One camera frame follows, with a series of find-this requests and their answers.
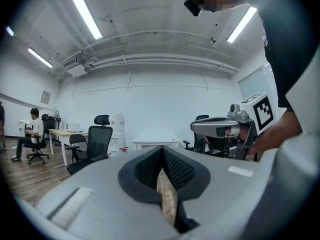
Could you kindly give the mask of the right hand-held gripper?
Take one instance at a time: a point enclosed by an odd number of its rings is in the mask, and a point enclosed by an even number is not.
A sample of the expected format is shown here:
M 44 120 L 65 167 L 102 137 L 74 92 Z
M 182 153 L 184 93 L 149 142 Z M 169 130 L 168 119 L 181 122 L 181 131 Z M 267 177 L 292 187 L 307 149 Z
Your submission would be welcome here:
M 199 135 L 224 138 L 226 128 L 234 138 L 227 146 L 231 159 L 245 160 L 248 151 L 257 143 L 260 135 L 274 123 L 275 116 L 266 92 L 254 94 L 238 104 L 232 104 L 227 116 L 199 119 L 190 124 L 190 129 Z M 238 138 L 240 125 L 249 125 L 248 144 Z

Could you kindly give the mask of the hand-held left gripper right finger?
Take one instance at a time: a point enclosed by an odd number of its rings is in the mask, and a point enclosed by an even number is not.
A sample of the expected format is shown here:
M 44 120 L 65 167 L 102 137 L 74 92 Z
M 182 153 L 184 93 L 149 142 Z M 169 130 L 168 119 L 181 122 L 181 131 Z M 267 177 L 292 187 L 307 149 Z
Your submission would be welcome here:
M 163 147 L 162 155 L 177 192 L 175 240 L 247 239 L 271 174 L 271 154 L 252 162 Z

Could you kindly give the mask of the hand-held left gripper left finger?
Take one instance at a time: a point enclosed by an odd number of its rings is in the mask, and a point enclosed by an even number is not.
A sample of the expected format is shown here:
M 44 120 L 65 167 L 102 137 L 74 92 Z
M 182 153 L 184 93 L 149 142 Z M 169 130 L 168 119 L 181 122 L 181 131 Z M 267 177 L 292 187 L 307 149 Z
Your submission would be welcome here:
M 37 228 L 51 240 L 177 240 L 157 191 L 162 158 L 158 146 L 86 166 L 37 203 Z

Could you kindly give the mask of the person's right hand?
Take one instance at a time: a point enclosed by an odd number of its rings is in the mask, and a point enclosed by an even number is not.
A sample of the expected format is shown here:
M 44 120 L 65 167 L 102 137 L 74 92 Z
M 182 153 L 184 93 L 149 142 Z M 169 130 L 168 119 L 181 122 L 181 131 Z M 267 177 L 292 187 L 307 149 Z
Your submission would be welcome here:
M 248 136 L 250 134 L 250 126 L 247 124 L 241 124 L 239 128 L 238 138 L 243 141 L 246 146 L 248 144 Z

